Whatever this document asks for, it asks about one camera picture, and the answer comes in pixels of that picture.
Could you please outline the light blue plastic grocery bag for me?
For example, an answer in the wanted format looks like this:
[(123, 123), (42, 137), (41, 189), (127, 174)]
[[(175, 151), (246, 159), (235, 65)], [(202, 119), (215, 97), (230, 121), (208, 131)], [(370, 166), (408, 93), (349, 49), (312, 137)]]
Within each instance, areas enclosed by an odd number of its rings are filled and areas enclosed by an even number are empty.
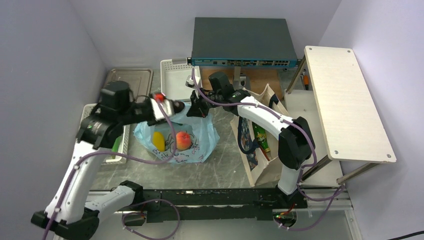
[[(182, 112), (170, 117), (175, 132), (188, 133), (191, 141), (188, 149), (176, 150), (172, 158), (170, 158), (170, 155), (174, 149), (175, 138), (167, 122), (152, 126), (149, 126), (146, 122), (141, 122), (135, 127), (133, 135), (160, 161), (169, 160), (171, 164), (203, 163), (215, 149), (220, 137), (210, 115), (205, 118), (187, 117), (190, 107), (191, 104), (186, 102)], [(155, 132), (161, 133), (164, 137), (164, 151), (158, 150), (153, 144)]]

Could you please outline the yellow lemon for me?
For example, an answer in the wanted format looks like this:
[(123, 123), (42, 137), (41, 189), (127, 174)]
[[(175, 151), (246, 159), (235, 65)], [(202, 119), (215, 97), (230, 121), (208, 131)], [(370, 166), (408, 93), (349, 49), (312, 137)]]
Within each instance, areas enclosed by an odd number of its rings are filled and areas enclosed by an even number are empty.
[(166, 150), (166, 140), (161, 132), (155, 131), (152, 135), (151, 142), (158, 151), (164, 152)]

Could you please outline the orange peach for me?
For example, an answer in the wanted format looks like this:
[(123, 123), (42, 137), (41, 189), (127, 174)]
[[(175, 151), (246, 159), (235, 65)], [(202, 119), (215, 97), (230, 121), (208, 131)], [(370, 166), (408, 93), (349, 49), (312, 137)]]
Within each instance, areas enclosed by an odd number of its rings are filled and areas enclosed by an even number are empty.
[(186, 131), (180, 131), (176, 134), (176, 147), (179, 151), (185, 151), (192, 145), (191, 135)]

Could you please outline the green chili pepper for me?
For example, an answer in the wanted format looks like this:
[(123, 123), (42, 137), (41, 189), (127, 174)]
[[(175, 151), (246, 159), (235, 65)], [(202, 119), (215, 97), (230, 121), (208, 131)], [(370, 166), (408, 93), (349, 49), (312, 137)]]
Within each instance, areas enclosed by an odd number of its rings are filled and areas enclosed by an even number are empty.
[(123, 138), (123, 136), (121, 135), (121, 136), (119, 136), (115, 139), (115, 142), (114, 142), (112, 149), (111, 149), (112, 152), (117, 153), (119, 151), (119, 147), (121, 145), (122, 138)]

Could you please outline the green glass bottle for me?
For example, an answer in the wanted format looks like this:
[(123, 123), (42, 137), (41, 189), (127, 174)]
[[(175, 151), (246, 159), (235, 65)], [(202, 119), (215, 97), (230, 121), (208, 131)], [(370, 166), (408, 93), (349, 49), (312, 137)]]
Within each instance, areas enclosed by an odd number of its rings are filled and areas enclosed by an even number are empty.
[(269, 153), (271, 149), (268, 145), (265, 129), (254, 122), (252, 122), (252, 128), (255, 139), (259, 143), (260, 147), (264, 150), (265, 153)]

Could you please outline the beige canvas tote bag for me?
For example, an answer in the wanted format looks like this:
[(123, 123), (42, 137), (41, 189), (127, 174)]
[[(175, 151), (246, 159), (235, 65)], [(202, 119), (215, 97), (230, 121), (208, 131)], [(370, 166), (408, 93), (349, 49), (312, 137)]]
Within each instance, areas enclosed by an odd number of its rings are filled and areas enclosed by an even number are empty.
[(286, 194), (296, 189), (299, 170), (284, 160), (294, 159), (295, 147), (282, 136), (293, 119), (269, 85), (262, 93), (238, 89), (225, 98), (238, 103), (230, 108), (235, 116), (230, 122), (251, 187), (277, 181)]

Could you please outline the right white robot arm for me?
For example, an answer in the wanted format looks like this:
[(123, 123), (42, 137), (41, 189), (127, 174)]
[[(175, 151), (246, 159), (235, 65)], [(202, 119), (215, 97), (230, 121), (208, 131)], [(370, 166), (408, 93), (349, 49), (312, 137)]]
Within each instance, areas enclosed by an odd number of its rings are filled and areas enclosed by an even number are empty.
[(199, 87), (200, 79), (192, 72), (186, 79), (186, 86), (192, 88), (191, 106), (188, 117), (205, 118), (209, 110), (223, 107), (241, 119), (258, 124), (277, 140), (277, 155), (282, 162), (282, 173), (275, 194), (276, 203), (287, 208), (295, 201), (295, 192), (299, 190), (304, 161), (313, 158), (317, 163), (315, 143), (306, 119), (292, 118), (278, 113), (255, 99), (247, 90), (234, 89), (227, 75), (215, 72), (209, 77), (211, 91)]

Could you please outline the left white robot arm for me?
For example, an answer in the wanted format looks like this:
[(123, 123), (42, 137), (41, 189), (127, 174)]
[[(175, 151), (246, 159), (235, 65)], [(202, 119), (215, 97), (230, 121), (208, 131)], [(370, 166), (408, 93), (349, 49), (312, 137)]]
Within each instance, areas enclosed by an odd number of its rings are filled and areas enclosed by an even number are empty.
[(56, 194), (31, 217), (31, 223), (44, 230), (43, 239), (52, 232), (66, 240), (88, 240), (106, 217), (143, 205), (143, 187), (128, 180), (94, 201), (86, 200), (102, 163), (115, 154), (113, 146), (124, 127), (154, 122), (158, 111), (150, 95), (137, 102), (127, 82), (114, 81), (100, 91), (99, 102), (80, 122), (72, 158)]

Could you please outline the metal tray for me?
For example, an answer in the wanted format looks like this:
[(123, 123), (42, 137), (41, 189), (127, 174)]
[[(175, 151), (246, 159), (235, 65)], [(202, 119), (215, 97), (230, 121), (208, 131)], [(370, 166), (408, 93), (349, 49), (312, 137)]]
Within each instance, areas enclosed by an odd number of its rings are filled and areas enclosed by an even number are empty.
[(114, 68), (107, 74), (105, 84), (124, 81), (135, 96), (147, 96), (151, 92), (154, 71), (151, 68)]

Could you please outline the white perforated basket rear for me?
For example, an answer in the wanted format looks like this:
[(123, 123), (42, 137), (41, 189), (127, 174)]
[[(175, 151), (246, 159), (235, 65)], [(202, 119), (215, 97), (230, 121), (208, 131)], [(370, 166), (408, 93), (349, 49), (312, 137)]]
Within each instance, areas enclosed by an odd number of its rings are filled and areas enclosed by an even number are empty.
[(165, 59), (160, 62), (161, 92), (172, 100), (190, 102), (193, 89), (186, 86), (192, 69), (196, 80), (200, 80), (200, 68), (187, 63), (186, 58)]

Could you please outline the white perforated basket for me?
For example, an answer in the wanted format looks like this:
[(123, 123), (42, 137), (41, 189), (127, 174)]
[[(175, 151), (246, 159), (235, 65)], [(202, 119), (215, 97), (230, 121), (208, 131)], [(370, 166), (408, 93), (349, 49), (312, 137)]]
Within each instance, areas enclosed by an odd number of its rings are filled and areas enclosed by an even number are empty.
[(190, 102), (193, 89), (186, 86), (192, 69), (196, 80), (200, 80), (200, 68), (187, 63), (186, 58), (165, 59), (160, 62), (161, 92), (172, 100)]
[[(88, 117), (95, 106), (96, 106), (95, 103), (86, 104), (83, 107), (80, 121)], [(116, 139), (112, 147), (112, 151), (114, 153), (127, 154), (128, 148), (129, 148), (129, 138), (130, 138), (130, 126), (125, 125), (123, 127), (123, 134)], [(122, 157), (119, 155), (110, 155), (107, 158), (105, 158), (102, 165), (121, 165), (121, 164), (125, 164), (126, 162), (127, 162), (126, 157)]]

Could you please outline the white perforated basket left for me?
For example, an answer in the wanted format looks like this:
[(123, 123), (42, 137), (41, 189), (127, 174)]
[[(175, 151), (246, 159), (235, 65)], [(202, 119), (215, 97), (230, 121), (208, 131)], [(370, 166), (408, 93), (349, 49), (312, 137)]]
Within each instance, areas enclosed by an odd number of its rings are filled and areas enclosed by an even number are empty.
[[(80, 121), (88, 117), (95, 106), (96, 106), (95, 103), (86, 104), (83, 107)], [(129, 148), (129, 138), (130, 138), (130, 126), (125, 125), (123, 127), (123, 134), (116, 139), (112, 147), (112, 151), (114, 153), (127, 154), (128, 148)], [(119, 155), (110, 155), (107, 158), (105, 158), (102, 165), (121, 165), (121, 164), (125, 164), (126, 162), (127, 162), (126, 157), (122, 157)]]

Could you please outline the wooden board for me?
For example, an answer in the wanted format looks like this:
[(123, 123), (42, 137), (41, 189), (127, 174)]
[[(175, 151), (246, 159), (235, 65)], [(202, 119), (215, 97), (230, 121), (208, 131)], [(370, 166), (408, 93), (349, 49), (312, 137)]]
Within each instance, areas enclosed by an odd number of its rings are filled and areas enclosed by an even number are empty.
[[(206, 66), (200, 67), (200, 75), (202, 80), (202, 87), (207, 90), (212, 90), (209, 82), (209, 76), (215, 72), (223, 72), (227, 75), (228, 80), (232, 83), (234, 79), (233, 67), (213, 67)], [(283, 98), (283, 91), (280, 85), (280, 79), (276, 69), (271, 68), (242, 68), (241, 73), (249, 77), (250, 90), (255, 93), (261, 93), (266, 84), (269, 84), (271, 89), (275, 92), (276, 96), (281, 100)]]

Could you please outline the white shelf table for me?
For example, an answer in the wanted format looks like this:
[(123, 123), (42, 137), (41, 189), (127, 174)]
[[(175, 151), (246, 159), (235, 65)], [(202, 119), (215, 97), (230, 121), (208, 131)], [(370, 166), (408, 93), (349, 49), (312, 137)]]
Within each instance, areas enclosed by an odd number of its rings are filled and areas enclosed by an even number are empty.
[(289, 87), (286, 109), (307, 120), (317, 165), (307, 167), (301, 183), (332, 187), (366, 171), (397, 161), (354, 51), (350, 48), (304, 48), (299, 70), (309, 72), (309, 90)]

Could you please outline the network switch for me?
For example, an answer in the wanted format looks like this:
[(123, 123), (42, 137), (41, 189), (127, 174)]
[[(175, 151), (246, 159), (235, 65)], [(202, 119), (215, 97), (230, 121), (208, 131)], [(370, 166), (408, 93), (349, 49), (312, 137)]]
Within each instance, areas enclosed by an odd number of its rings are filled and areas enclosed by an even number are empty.
[(294, 68), (299, 59), (284, 18), (196, 17), (187, 62), (199, 67)]

